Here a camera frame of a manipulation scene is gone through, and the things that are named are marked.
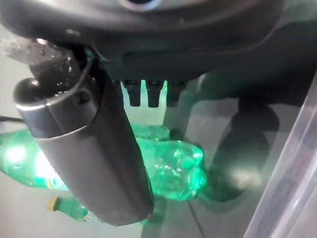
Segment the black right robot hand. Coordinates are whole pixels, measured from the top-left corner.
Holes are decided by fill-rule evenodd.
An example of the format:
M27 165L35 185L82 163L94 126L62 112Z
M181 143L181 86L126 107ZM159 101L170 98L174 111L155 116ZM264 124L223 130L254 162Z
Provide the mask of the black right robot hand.
M69 190L113 226L146 219L153 193L124 110L178 104L187 83L275 31L282 0L3 0L8 54L29 66L13 99L33 138Z

